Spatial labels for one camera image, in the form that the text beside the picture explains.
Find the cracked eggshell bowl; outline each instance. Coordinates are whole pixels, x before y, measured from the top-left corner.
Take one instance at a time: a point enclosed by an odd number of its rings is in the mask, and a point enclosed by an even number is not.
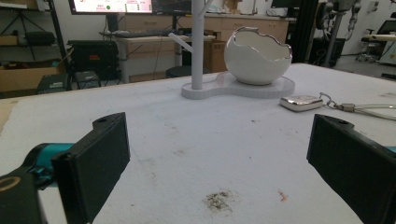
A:
[[[255,27],[233,32],[224,50],[227,69],[240,82],[267,85],[283,76],[291,64],[291,47]]]

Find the cardboard box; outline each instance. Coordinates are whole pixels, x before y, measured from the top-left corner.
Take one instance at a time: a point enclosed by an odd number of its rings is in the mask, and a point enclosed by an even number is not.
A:
[[[13,63],[0,67],[0,92],[35,90],[44,75],[65,73],[64,64],[52,67],[54,61]]]
[[[0,46],[18,45],[18,37],[15,35],[0,35]]]
[[[204,67],[212,73],[227,71],[224,49],[227,41],[213,39],[204,43]]]
[[[1,3],[25,5],[29,9],[38,9],[36,0],[0,0]]]

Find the gray floor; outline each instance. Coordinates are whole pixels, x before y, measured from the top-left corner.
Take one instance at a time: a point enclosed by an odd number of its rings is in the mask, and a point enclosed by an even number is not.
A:
[[[333,68],[349,73],[360,74],[368,77],[378,77],[386,80],[396,81],[396,79],[382,77],[382,74],[390,74],[396,76],[396,65],[358,62],[356,56],[341,56],[337,65]]]

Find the key ring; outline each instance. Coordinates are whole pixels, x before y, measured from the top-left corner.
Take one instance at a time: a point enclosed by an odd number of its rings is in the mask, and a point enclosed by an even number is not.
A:
[[[396,115],[386,115],[371,111],[369,109],[396,109],[396,105],[354,105],[354,104],[337,104],[330,95],[321,92],[319,98],[321,99],[322,96],[326,96],[329,98],[326,106],[331,109],[339,109],[346,112],[360,112],[365,115],[370,115],[374,117],[378,117],[381,119],[391,119],[396,120]]]

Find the wall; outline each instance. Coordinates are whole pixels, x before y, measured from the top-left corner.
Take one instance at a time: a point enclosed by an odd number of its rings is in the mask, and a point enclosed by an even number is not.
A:
[[[346,42],[346,45],[343,50],[343,54],[354,54],[360,52],[360,40],[361,36],[366,34],[365,29],[371,28],[377,30],[384,20],[390,17],[390,13],[396,11],[396,4],[391,4],[389,0],[380,0],[380,4],[377,12],[367,13],[366,9],[368,6],[369,0],[361,0],[361,12],[359,13],[358,23],[355,26],[355,32],[350,41]],[[221,0],[215,0],[216,4],[221,4]],[[256,8],[258,9],[258,14],[265,15],[267,9],[269,9],[270,13],[275,13],[277,15],[284,15],[285,10],[276,9],[272,10],[270,8],[272,0],[256,0]],[[102,39],[102,37],[98,34],[103,31],[106,25],[105,16],[86,16],[86,15],[71,15],[70,7],[68,5],[68,1],[66,0],[54,0],[55,7],[57,9],[59,23],[61,24],[61,30],[64,37],[64,43],[67,43],[68,40],[76,40],[76,39],[90,39],[90,40],[98,40]],[[244,0],[243,2],[238,4],[238,8],[243,12],[251,12],[253,9],[253,0]],[[52,23],[50,19],[49,13],[29,13],[29,18],[33,21],[37,21],[40,25],[43,25],[43,28],[46,30],[53,30]],[[338,34],[339,37],[343,37],[347,33],[347,24],[350,18],[350,13],[347,13],[342,21],[342,25],[340,27],[340,32]],[[0,20],[0,30],[3,30],[7,23],[13,19],[13,15],[9,13],[3,13],[2,18]],[[21,30],[21,26],[17,26],[17,28],[12,27],[10,32],[13,29]],[[51,57],[52,54],[56,54],[56,49],[37,49],[38,59],[46,59]],[[9,49],[0,49],[0,61],[9,60],[11,58],[19,59],[24,55],[21,52],[29,52],[29,49],[18,49],[16,53],[12,53]],[[29,61],[32,60],[31,56],[22,57],[23,60]]]

